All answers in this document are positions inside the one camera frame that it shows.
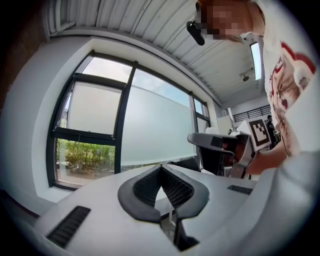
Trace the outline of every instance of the brown surface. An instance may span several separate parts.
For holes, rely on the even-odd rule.
[[[16,11],[9,20],[1,23],[3,26],[1,34],[6,45],[4,45],[1,54],[3,67],[1,67],[0,75],[0,116],[6,95],[20,70],[32,55],[47,42],[40,13],[42,1],[26,2],[23,4],[14,3],[22,5],[20,6],[21,10]]]

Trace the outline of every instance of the person's arm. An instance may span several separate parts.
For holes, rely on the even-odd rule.
[[[277,168],[286,158],[287,152],[284,142],[280,141],[272,150],[258,152],[246,168],[246,174],[260,175],[265,169]]]

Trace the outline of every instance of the window frame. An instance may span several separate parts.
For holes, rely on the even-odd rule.
[[[82,72],[90,63],[90,61],[95,57],[118,62],[118,63],[132,67],[127,83],[121,82],[118,80],[113,80],[106,77],[90,75],[90,74],[82,74]],[[47,171],[48,184],[50,187],[54,186],[54,187],[71,190],[71,191],[74,191],[81,187],[81,185],[75,185],[72,183],[56,180],[55,172],[56,172],[56,163],[57,163],[56,161],[57,139],[65,139],[69,141],[89,143],[89,144],[114,146],[115,147],[114,174],[118,174],[121,172],[121,151],[122,151],[122,137],[123,137],[123,131],[124,131],[125,116],[126,116],[127,104],[129,100],[129,94],[130,94],[133,78],[137,69],[144,71],[152,76],[155,76],[165,81],[166,83],[169,83],[170,85],[178,88],[179,90],[183,91],[188,95],[189,107],[191,109],[192,118],[193,118],[193,128],[196,133],[198,132],[197,117],[207,121],[208,127],[210,127],[210,118],[209,118],[207,104],[203,100],[196,97],[192,91],[185,89],[184,87],[172,81],[171,79],[167,78],[166,76],[148,67],[140,65],[137,61],[130,61],[130,60],[123,59],[120,57],[115,57],[109,54],[103,54],[103,53],[91,51],[79,63],[79,65],[75,68],[75,70],[72,72],[72,74],[68,78],[62,91],[59,94],[59,97],[56,101],[56,104],[51,116],[51,120],[48,128],[48,134],[47,134],[47,141],[46,141],[46,171]],[[118,105],[118,110],[117,110],[117,115],[116,115],[116,120],[114,125],[114,131],[112,135],[74,130],[74,129],[62,128],[57,126],[57,123],[60,120],[62,111],[64,110],[64,107],[68,100],[68,97],[70,94],[72,94],[72,90],[76,82],[78,81],[121,90],[121,96],[119,100],[119,105]],[[196,112],[194,99],[196,99],[202,104],[201,105],[201,107],[203,108],[202,112],[205,113],[205,115],[202,115]],[[200,164],[201,157],[200,157],[200,150],[198,147],[196,147],[195,159]]]

